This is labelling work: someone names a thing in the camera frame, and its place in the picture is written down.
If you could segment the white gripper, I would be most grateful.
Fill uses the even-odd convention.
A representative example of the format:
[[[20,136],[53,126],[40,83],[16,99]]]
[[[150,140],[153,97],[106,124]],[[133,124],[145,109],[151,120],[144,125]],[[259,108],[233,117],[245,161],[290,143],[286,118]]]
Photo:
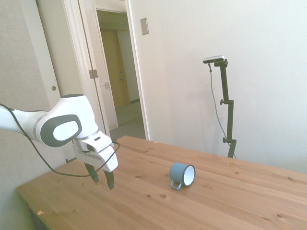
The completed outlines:
[[[92,180],[95,183],[99,181],[94,167],[99,168],[102,166],[110,190],[114,188],[113,171],[118,166],[118,160],[113,147],[114,144],[111,143],[111,140],[75,139],[73,141],[76,158],[85,162],[85,167]]]

